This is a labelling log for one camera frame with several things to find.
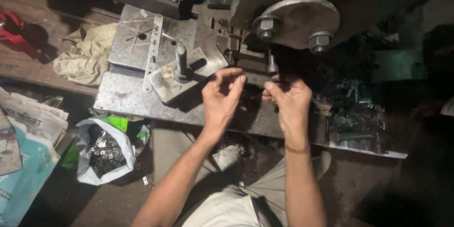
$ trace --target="plastic bag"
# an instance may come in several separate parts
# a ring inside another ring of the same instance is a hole
[[[101,178],[98,178],[96,175],[94,167],[89,165],[92,152],[87,150],[89,142],[88,128],[93,124],[99,125],[113,138],[115,138],[115,140],[117,140],[118,146],[126,159],[126,165],[108,172]],[[109,183],[110,181],[115,180],[133,170],[134,163],[136,161],[136,149],[131,144],[125,133],[103,121],[102,118],[97,117],[83,120],[79,122],[77,126],[79,127],[79,134],[77,136],[76,147],[80,149],[79,166],[77,168],[77,180],[79,180],[79,182],[100,185]]]

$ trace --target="dirty rag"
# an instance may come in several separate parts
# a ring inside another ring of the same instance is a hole
[[[83,26],[62,39],[71,42],[69,52],[54,60],[54,70],[68,81],[83,85],[99,85],[107,71],[107,58],[118,23],[99,27]]]

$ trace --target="wooden board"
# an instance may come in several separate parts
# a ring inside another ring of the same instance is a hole
[[[62,42],[60,39],[74,32],[81,25],[119,21],[117,18],[90,11],[86,12],[85,17],[58,12],[48,8],[48,1],[53,1],[55,4],[55,0],[0,0],[0,3],[3,9],[15,11],[28,23],[44,28],[48,34],[46,48],[50,49],[48,52],[51,52],[54,57],[70,48],[70,43]],[[12,51],[2,44],[0,44],[0,76],[89,95],[96,95],[98,92],[95,87],[76,84],[56,74],[53,61],[42,64],[38,60],[32,60],[25,53]]]

